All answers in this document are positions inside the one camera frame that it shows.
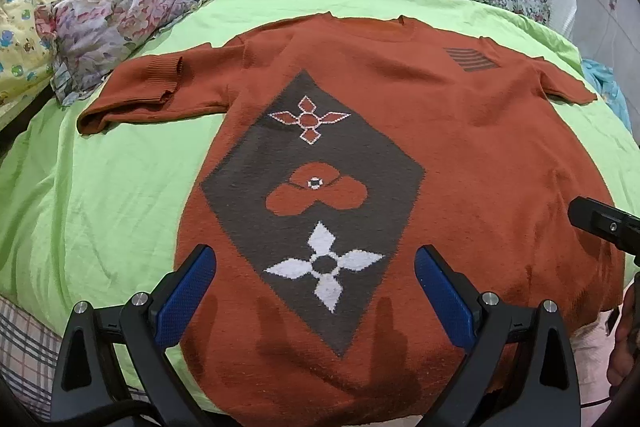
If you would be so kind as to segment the person right hand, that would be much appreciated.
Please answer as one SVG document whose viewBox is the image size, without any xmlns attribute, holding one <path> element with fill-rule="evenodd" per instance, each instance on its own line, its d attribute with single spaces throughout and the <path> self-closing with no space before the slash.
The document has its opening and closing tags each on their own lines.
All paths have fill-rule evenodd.
<svg viewBox="0 0 640 427">
<path fill-rule="evenodd" d="M 613 387 L 618 387 L 634 368 L 634 350 L 629 348 L 628 337 L 634 323 L 634 284 L 625 294 L 622 314 L 615 332 L 615 345 L 608 360 L 606 378 Z"/>
</svg>

